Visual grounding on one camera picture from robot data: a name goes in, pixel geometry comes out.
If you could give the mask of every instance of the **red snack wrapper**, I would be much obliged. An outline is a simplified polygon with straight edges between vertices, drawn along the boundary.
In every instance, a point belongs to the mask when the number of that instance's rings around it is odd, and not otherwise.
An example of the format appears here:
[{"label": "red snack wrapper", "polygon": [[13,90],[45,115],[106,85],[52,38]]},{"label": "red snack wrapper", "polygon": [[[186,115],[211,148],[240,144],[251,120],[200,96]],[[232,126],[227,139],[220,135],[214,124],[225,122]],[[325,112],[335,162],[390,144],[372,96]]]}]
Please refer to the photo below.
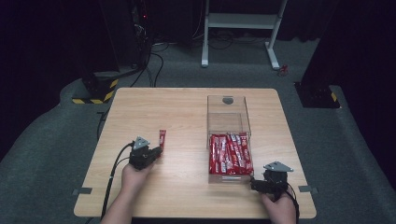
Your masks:
[{"label": "red snack wrapper", "polygon": [[239,174],[243,175],[246,173],[247,165],[245,162],[245,156],[242,151],[241,138],[238,134],[231,134],[231,138],[233,139],[233,146],[235,148],[236,157],[238,157],[239,161]]},{"label": "red snack wrapper", "polygon": [[253,171],[253,163],[250,158],[250,153],[248,151],[248,136],[246,133],[240,133],[239,137],[241,139],[241,149],[246,162],[246,173],[250,174]]},{"label": "red snack wrapper", "polygon": [[165,148],[165,135],[166,135],[166,130],[160,130],[160,147],[164,150]]},{"label": "red snack wrapper", "polygon": [[220,174],[227,174],[226,154],[227,154],[227,139],[225,135],[221,135],[219,137],[219,155],[218,155]]},{"label": "red snack wrapper", "polygon": [[210,136],[210,159],[209,159],[209,173],[218,174],[219,165],[217,162],[217,154],[219,151],[219,137],[217,135]]},{"label": "red snack wrapper", "polygon": [[234,175],[236,174],[235,167],[233,166],[233,159],[231,156],[231,150],[230,150],[230,145],[228,145],[228,142],[225,144],[225,160],[226,160],[226,167],[227,175]]},{"label": "red snack wrapper", "polygon": [[227,134],[226,136],[227,136],[228,153],[229,153],[230,161],[233,164],[233,170],[234,170],[233,175],[239,174],[239,161],[238,161],[238,157],[236,156],[235,147],[233,145],[233,139],[231,138],[230,134]]}]

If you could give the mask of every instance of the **metal bracket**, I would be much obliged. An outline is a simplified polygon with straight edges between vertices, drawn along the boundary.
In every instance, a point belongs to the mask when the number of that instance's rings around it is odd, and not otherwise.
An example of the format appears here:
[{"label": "metal bracket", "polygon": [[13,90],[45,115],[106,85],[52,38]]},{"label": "metal bracket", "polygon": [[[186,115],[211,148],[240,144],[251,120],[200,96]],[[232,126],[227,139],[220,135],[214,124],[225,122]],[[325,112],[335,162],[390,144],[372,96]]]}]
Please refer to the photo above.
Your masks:
[{"label": "metal bracket", "polygon": [[134,150],[137,150],[137,149],[139,149],[141,147],[146,147],[148,145],[149,145],[149,141],[148,140],[146,140],[146,139],[144,139],[144,138],[142,138],[140,136],[137,136],[136,137],[136,141],[134,141]]},{"label": "metal bracket", "polygon": [[92,188],[73,189],[72,195],[91,194]]},{"label": "metal bracket", "polygon": [[310,192],[311,194],[319,193],[317,188],[312,188],[311,186],[299,186],[298,189],[300,192]]},{"label": "metal bracket", "polygon": [[293,172],[294,171],[289,166],[283,164],[280,161],[274,161],[272,163],[264,165],[264,168],[267,170],[276,171],[276,172]]}]

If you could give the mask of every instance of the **white shelf frame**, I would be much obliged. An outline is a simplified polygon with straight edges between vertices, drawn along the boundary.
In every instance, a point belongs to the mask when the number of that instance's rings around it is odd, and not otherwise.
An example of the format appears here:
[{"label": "white shelf frame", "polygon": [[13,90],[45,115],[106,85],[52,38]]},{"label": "white shelf frame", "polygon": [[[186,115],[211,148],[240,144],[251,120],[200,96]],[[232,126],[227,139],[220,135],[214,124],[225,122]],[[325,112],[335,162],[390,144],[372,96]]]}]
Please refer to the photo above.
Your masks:
[{"label": "white shelf frame", "polygon": [[276,35],[282,22],[283,12],[285,11],[288,0],[282,0],[280,10],[277,15],[260,14],[230,14],[230,13],[210,13],[209,0],[206,0],[205,8],[205,33],[202,49],[202,67],[209,66],[209,46],[208,33],[210,27],[217,28],[245,28],[245,29],[267,29],[273,30],[269,42],[265,42],[265,49],[271,61],[273,69],[280,68],[274,52]]}]

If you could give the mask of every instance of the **hazard stripe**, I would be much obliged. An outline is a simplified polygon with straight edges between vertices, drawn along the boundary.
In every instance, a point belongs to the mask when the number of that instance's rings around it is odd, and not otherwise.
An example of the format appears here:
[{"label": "hazard stripe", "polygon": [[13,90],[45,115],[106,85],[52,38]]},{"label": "hazard stripe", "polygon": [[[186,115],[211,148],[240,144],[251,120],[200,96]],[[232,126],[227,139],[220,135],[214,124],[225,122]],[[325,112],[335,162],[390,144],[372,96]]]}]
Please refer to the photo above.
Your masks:
[{"label": "hazard stripe", "polygon": [[335,96],[334,92],[332,92],[332,99],[336,102],[337,101],[337,97]]},{"label": "hazard stripe", "polygon": [[103,101],[104,101],[104,102],[108,101],[108,100],[111,98],[111,96],[113,95],[113,92],[114,92],[114,91],[109,92],[109,93],[106,95],[105,100],[103,100]]},{"label": "hazard stripe", "polygon": [[83,100],[81,99],[72,99],[73,103],[75,103],[76,105],[83,105],[85,104]]},{"label": "hazard stripe", "polygon": [[118,82],[119,82],[119,80],[116,79],[110,83],[110,86],[108,88],[109,93],[107,93],[104,96],[104,99],[73,98],[72,101],[73,101],[73,103],[75,103],[77,105],[85,105],[85,104],[99,105],[99,104],[107,103],[110,100],[110,98],[113,96],[114,90],[116,89],[116,85]]},{"label": "hazard stripe", "polygon": [[110,88],[114,88],[114,87],[117,85],[118,82],[119,82],[118,79],[114,80],[114,81],[111,83]]},{"label": "hazard stripe", "polygon": [[93,102],[93,103],[96,104],[96,105],[99,105],[99,104],[102,104],[102,103],[103,103],[103,101],[98,100],[98,99],[91,99],[91,102]]}]

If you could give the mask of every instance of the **gray carpet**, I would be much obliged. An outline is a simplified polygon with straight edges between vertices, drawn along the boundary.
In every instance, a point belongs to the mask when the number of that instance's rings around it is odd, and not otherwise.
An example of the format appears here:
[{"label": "gray carpet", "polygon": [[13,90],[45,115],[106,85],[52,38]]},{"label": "gray carpet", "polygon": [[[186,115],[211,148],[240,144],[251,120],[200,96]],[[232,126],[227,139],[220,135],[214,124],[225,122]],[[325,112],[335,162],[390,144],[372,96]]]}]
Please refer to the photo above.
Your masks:
[{"label": "gray carpet", "polygon": [[[277,58],[289,66],[285,77],[272,70],[262,42],[210,49],[207,68],[200,65],[202,48],[171,45],[161,51],[165,45],[156,46],[153,51],[164,59],[157,87],[276,89],[307,182],[318,189],[313,194],[318,215],[301,223],[396,223],[395,192],[366,146],[341,88],[331,86],[340,109],[303,108],[300,103],[293,83],[301,80],[317,43],[276,41]],[[153,75],[160,65],[152,56],[148,67]],[[136,78],[122,78],[117,88],[129,87]],[[134,86],[148,87],[148,74]],[[71,98],[81,88],[80,80],[64,87],[59,105],[37,118],[0,163],[0,223],[87,220],[74,215],[77,196],[72,192],[81,187],[96,147],[97,112],[105,112],[111,102],[74,105]]]}]

